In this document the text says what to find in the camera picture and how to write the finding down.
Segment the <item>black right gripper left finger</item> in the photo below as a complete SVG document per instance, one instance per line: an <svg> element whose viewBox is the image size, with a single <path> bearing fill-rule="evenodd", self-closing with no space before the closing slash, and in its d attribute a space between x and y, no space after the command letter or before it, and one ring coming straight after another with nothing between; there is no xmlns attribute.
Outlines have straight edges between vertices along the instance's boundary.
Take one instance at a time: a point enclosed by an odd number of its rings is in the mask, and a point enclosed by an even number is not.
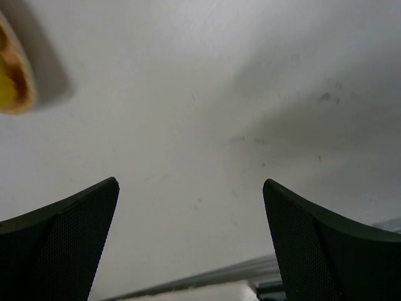
<svg viewBox="0 0 401 301"><path fill-rule="evenodd" d="M1 300L87 300L119 195L109 177L1 222Z"/></svg>

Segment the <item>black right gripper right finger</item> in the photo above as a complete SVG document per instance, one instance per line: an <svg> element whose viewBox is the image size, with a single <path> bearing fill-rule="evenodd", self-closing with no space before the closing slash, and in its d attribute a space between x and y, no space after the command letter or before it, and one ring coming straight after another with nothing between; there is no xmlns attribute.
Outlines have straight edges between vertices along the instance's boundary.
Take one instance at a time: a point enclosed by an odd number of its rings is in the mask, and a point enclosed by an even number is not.
<svg viewBox="0 0 401 301"><path fill-rule="evenodd" d="M272 179L263 198L288 300L400 300L400 234L336 214Z"/></svg>

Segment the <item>yellow fake banana bunch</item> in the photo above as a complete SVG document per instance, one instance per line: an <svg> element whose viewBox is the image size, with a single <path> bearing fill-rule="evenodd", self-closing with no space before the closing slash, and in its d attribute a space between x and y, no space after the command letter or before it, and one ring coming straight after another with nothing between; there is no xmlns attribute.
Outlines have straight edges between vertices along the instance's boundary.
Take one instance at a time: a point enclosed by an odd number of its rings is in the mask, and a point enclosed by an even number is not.
<svg viewBox="0 0 401 301"><path fill-rule="evenodd" d="M16 97L18 96L15 82L11 79L9 75L8 66L4 62L3 58L1 58L1 107L11 105Z"/></svg>

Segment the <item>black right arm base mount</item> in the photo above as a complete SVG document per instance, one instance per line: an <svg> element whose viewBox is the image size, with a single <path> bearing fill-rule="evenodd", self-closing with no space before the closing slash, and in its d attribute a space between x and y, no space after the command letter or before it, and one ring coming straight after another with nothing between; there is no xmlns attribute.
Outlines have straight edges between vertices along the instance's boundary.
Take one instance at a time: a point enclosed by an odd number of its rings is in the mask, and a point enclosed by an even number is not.
<svg viewBox="0 0 401 301"><path fill-rule="evenodd" d="M256 295L260 301L286 301L286 293L283 283L276 282L260 282L256 286Z"/></svg>

